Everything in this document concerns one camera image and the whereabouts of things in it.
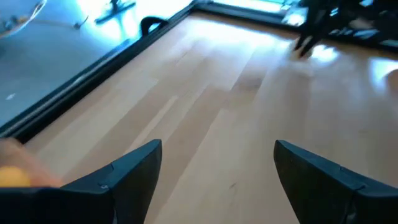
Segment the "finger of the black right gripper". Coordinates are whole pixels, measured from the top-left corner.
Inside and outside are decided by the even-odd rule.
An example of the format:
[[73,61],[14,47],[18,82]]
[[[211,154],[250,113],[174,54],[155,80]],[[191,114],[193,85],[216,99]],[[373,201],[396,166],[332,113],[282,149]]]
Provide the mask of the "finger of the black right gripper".
[[306,39],[308,38],[307,34],[301,34],[300,37],[298,38],[298,40],[295,43],[295,46],[293,48],[293,51],[298,50],[299,48],[301,48],[303,46],[303,44],[305,43]]
[[321,37],[311,37],[310,40],[301,48],[300,58],[309,58],[312,55],[315,46],[321,41],[321,39]]

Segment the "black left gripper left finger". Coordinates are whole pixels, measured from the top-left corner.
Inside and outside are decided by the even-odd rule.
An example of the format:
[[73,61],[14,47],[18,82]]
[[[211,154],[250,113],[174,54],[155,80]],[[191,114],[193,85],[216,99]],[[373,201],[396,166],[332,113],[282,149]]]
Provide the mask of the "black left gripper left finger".
[[0,188],[0,224],[143,224],[161,162],[155,139],[61,187]]

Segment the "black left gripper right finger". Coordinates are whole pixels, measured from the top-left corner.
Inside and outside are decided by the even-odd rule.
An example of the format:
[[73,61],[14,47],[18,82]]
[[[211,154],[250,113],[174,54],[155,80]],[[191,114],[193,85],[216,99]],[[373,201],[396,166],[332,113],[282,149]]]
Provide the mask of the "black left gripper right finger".
[[398,224],[398,188],[283,140],[274,163],[300,224]]

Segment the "yellow lemon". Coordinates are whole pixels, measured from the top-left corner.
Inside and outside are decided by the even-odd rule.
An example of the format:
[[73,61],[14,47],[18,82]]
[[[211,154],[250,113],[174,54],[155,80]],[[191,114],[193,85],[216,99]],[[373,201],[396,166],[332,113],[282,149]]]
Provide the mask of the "yellow lemon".
[[0,167],[0,187],[30,187],[30,177],[16,166]]

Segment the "black floor stand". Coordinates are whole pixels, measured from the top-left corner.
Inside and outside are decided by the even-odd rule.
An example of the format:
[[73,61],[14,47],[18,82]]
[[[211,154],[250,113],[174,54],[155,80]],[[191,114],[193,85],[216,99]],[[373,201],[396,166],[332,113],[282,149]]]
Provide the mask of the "black floor stand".
[[107,8],[95,19],[95,23],[102,24],[135,5],[136,0],[109,0]]

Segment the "black metal table frame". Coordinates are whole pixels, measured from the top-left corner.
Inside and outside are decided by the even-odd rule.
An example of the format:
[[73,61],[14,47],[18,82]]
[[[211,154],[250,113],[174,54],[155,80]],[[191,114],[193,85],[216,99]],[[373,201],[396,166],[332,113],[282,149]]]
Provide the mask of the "black metal table frame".
[[233,18],[291,32],[300,32],[299,26],[284,24],[280,16],[272,15],[269,12],[240,8],[238,6],[227,6],[216,2],[193,1],[172,17],[166,19],[169,22],[168,25],[160,28],[158,24],[154,24],[150,27],[147,36],[142,36],[135,42],[124,41],[110,53],[101,57],[94,64],[45,96],[38,103],[1,126],[0,138],[15,138],[23,143],[29,141],[121,67],[137,57],[156,40],[194,12],[203,12],[208,15]]

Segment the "black frame clamp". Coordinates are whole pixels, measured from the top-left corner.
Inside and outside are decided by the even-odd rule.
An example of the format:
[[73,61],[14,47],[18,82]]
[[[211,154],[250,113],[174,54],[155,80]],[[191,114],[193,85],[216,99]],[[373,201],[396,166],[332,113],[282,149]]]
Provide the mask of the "black frame clamp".
[[140,22],[142,36],[147,36],[149,34],[150,27],[154,24],[158,24],[160,28],[163,28],[164,26],[168,25],[169,22],[168,20],[154,16],[148,16],[143,18]]

